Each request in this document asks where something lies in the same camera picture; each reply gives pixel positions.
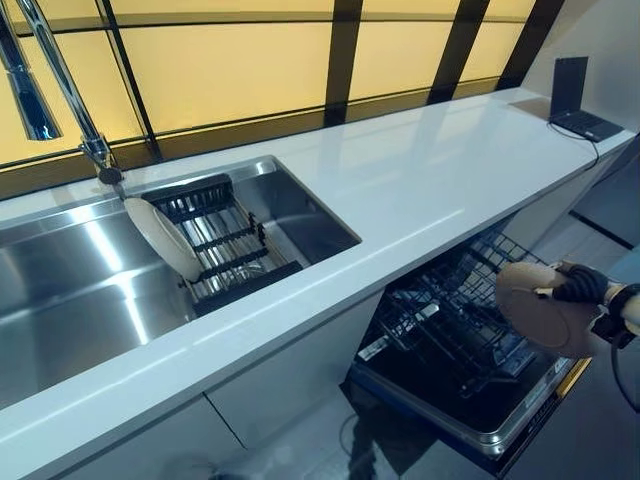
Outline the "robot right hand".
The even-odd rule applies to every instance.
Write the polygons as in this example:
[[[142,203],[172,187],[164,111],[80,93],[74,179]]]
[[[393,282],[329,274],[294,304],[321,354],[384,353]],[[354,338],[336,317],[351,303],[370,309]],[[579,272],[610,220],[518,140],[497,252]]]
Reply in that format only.
[[[609,279],[603,273],[583,264],[559,262],[553,266],[565,282],[558,287],[538,287],[539,298],[552,298],[572,303],[603,304],[609,288]]]

